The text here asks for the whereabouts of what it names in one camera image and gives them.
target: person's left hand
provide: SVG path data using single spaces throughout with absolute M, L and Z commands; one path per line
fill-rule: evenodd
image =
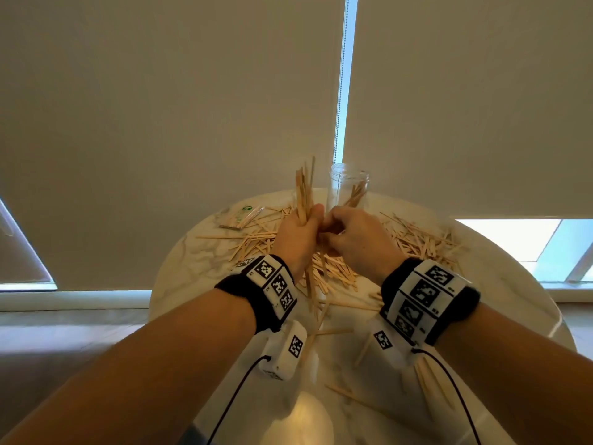
M 271 253 L 281 257 L 286 263 L 295 284 L 301 279 L 305 266 L 315 252 L 317 230 L 323 220 L 324 211 L 322 204 L 313 206 L 307 224 L 301 226 L 298 214 L 294 210 L 291 215 L 284 218 L 278 229 Z

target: floor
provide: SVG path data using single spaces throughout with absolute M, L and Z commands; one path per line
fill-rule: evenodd
M 560 310 L 579 353 L 593 359 L 593 303 L 561 304 Z M 0 438 L 147 320 L 145 309 L 0 313 Z

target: person's right arm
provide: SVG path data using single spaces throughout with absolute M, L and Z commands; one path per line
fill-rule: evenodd
M 405 259 L 379 220 L 360 209 L 336 207 L 322 244 L 375 284 Z M 585 444 L 593 436 L 593 361 L 480 303 L 451 323 L 436 350 L 519 444 Z

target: table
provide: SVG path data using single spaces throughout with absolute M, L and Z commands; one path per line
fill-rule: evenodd
M 292 197 L 293 191 L 286 190 L 259 195 L 237 204 L 285 206 Z M 314 199 L 324 203 L 326 190 L 315 189 Z M 451 227 L 456 238 L 468 248 L 459 258 L 465 276 L 482 292 L 488 305 L 575 350 L 572 336 L 550 296 L 517 261 L 488 239 L 455 220 L 440 218 L 429 209 L 379 194 L 368 194 L 366 210 L 377 215 L 379 211 L 395 212 L 426 230 L 440 231 L 441 227 Z M 207 217 L 173 247 L 159 270 L 152 290 L 150 320 L 210 290 L 226 276 L 231 268 L 229 247 L 235 245 L 234 241 L 196 239 L 195 236 L 236 235 L 233 231 L 217 227 L 220 218 L 228 211 L 225 209 Z M 364 278 L 360 278 L 358 285 L 358 293 L 344 293 L 343 296 L 366 299 L 366 293 L 378 289 Z M 353 368 L 353 361 L 368 336 L 367 320 L 376 313 L 337 306 L 332 306 L 330 313 L 324 328 L 350 327 L 355 332 L 317 337 L 305 365 L 290 381 L 272 380 L 257 370 L 252 372 L 222 423 L 216 443 L 438 443 L 348 401 L 327 389 L 324 383 L 348 389 L 391 412 L 402 412 L 427 424 L 434 421 L 442 432 L 442 443 L 473 443 L 471 429 L 460 405 L 453 411 L 443 403 L 443 399 L 428 397 L 427 402 L 412 368 L 397 372 L 374 349 L 369 350 L 358 368 Z M 309 332 L 315 328 L 304 299 L 297 304 L 291 318 L 300 321 Z M 198 414 L 195 424 L 206 436 L 213 430 L 248 367 L 260 356 L 268 333 L 260 333 L 251 340 Z M 449 384 L 446 377 L 437 376 L 443 385 Z M 514 443 L 461 379 L 454 373 L 453 376 L 483 443 Z

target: forearm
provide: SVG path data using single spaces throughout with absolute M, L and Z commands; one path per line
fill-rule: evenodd
M 247 300 L 207 292 L 116 344 L 1 443 L 174 443 L 255 330 Z
M 435 348 L 518 444 L 591 441 L 592 361 L 484 304 Z

